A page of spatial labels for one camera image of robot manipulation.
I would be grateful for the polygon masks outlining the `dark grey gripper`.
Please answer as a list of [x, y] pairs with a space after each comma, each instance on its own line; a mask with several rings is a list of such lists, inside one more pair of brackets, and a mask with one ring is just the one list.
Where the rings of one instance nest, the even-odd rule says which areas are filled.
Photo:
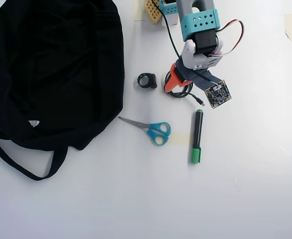
[[207, 69], [194, 71], [186, 68], [180, 59], [172, 64], [169, 74], [170, 79], [164, 85], [165, 92], [171, 92], [176, 86], [185, 87], [191, 83], [200, 89], [208, 89], [222, 82]]

